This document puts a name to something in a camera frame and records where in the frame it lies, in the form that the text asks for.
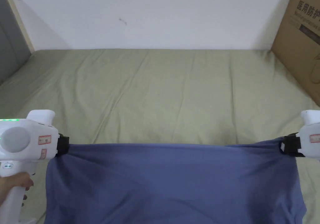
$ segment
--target blue cloth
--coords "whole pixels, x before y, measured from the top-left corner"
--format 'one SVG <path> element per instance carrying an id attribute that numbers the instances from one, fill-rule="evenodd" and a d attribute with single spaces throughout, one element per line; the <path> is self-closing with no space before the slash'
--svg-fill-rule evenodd
<path id="1" fill-rule="evenodd" d="M 71 145 L 49 162 L 45 224 L 302 223 L 296 160 L 251 145 Z"/>

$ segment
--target mattress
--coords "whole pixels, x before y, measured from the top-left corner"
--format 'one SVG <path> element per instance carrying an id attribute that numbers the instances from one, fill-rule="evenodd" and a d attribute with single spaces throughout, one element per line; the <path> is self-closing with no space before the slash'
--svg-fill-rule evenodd
<path id="1" fill-rule="evenodd" d="M 270 51 L 38 51 L 0 95 L 1 118 L 52 109 L 54 126 L 75 144 L 249 144 L 297 132 L 300 112 L 319 109 Z M 304 222 L 319 223 L 320 164 L 297 163 Z M 45 170 L 39 163 L 23 208 L 39 223 Z"/>

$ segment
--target gray headboard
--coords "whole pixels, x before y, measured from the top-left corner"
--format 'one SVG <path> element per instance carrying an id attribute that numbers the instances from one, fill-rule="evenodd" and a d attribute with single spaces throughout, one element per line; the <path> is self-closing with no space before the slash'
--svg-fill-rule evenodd
<path id="1" fill-rule="evenodd" d="M 30 50 L 8 0 L 0 0 L 0 84 L 30 57 Z"/>

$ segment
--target human hand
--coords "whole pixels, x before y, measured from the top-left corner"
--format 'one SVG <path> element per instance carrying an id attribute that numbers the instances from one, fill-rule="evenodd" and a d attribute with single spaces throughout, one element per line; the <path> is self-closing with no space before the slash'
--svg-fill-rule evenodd
<path id="1" fill-rule="evenodd" d="M 26 191 L 33 186 L 33 181 L 27 172 L 18 173 L 8 177 L 0 177 L 0 206 L 13 187 L 25 187 Z"/>

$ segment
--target sticker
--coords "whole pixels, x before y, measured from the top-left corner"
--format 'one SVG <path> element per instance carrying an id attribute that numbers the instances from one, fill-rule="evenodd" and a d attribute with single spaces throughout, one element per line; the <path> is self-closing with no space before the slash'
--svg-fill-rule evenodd
<path id="1" fill-rule="evenodd" d="M 42 149 L 41 150 L 41 156 L 39 158 L 39 160 L 43 160 L 47 157 L 47 149 Z"/>
<path id="2" fill-rule="evenodd" d="M 39 145 L 49 144 L 49 143 L 51 143 L 51 135 L 39 137 L 39 142 L 38 142 Z"/>
<path id="3" fill-rule="evenodd" d="M 311 142 L 311 143 L 318 143 L 318 142 L 320 142 L 320 134 L 310 135 L 310 142 Z"/>

